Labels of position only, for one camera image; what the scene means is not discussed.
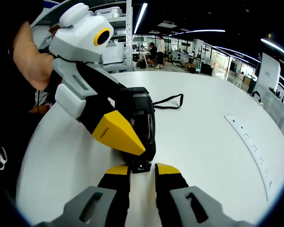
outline black strap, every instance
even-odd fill
[[[259,103],[261,103],[261,95],[260,95],[257,91],[254,91],[254,92],[251,94],[251,97],[254,97],[255,94],[257,94],[257,95],[260,97]]]
[[[173,98],[179,97],[179,96],[180,96],[180,106],[176,107],[176,106],[160,106],[160,105],[156,105],[156,104],[167,102],[167,101],[169,101],[169,100],[171,100]],[[166,98],[166,99],[163,99],[161,101],[153,103],[153,107],[158,108],[158,109],[179,109],[182,106],[182,104],[183,104],[183,98],[184,98],[184,94],[179,94],[177,96],[171,96],[169,98]]]

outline office chair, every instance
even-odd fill
[[[181,57],[178,56],[177,51],[172,51],[172,65],[173,66],[178,65],[178,66],[182,67]]]

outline hand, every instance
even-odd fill
[[[33,109],[31,109],[29,112],[33,114],[36,114],[36,113],[41,114],[42,116],[44,116],[49,109],[50,109],[49,105],[40,105],[39,111],[38,111],[38,106],[36,106]]]

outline person's arm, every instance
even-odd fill
[[[163,39],[161,39],[160,45],[161,45],[162,52],[164,53],[165,52],[165,42]]]
[[[53,71],[53,56],[39,53],[27,21],[22,24],[15,36],[13,48],[13,59],[22,75],[34,88],[44,90]]]

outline gray gripper part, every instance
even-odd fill
[[[198,187],[187,187],[174,189],[170,194],[179,212],[182,227],[252,227],[253,225],[245,221],[235,221],[223,213],[222,205],[213,197],[203,192]],[[191,200],[197,199],[204,209],[208,219],[203,223],[198,223]]]
[[[61,216],[52,222],[42,222],[36,227],[105,227],[115,193],[116,190],[90,186],[65,204]],[[83,213],[89,213],[87,210],[90,207],[93,208],[90,220],[83,222],[80,218]]]
[[[62,77],[62,83],[78,98],[83,100],[88,96],[97,95],[97,92],[79,74],[75,62],[57,58],[53,61],[52,67]]]

